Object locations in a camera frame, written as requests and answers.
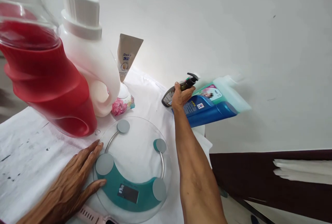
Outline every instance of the red detergent bottle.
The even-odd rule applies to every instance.
[[[17,97],[70,137],[94,133],[88,84],[67,59],[58,23],[41,0],[0,0],[0,50]]]

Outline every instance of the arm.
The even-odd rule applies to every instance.
[[[172,107],[184,222],[227,224],[214,174],[183,109],[195,87],[181,92],[180,85],[175,83],[175,88]]]

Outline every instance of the white table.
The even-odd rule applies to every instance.
[[[172,161],[171,187],[167,192],[167,200],[161,210],[146,223],[183,223],[174,116],[161,104],[166,88],[134,67],[125,84],[135,97],[136,107],[117,117],[108,115],[99,118],[98,129],[87,138],[74,139],[63,135],[31,107],[0,124],[1,220],[6,224],[16,223],[38,202],[74,154],[99,139],[115,121],[126,116],[139,116],[153,123],[163,134]],[[204,138],[204,130],[204,126],[198,127],[194,133],[209,159],[212,144]],[[87,184],[92,180],[91,174]],[[96,195],[87,204],[106,214]],[[81,223],[75,219],[69,222]]]

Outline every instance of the glass bathroom scale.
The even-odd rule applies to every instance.
[[[119,223],[141,223],[162,207],[171,179],[165,139],[149,121],[126,117],[113,123],[100,142],[103,150],[93,179],[107,179],[97,196]]]

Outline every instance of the spray bottle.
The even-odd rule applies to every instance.
[[[180,83],[181,91],[185,91],[186,89],[191,88],[196,81],[198,81],[198,77],[195,74],[192,73],[187,73],[188,75],[192,76],[189,77],[187,80],[184,82]],[[171,107],[172,106],[172,98],[175,92],[175,86],[172,86],[164,95],[162,99],[162,104],[165,107]]]

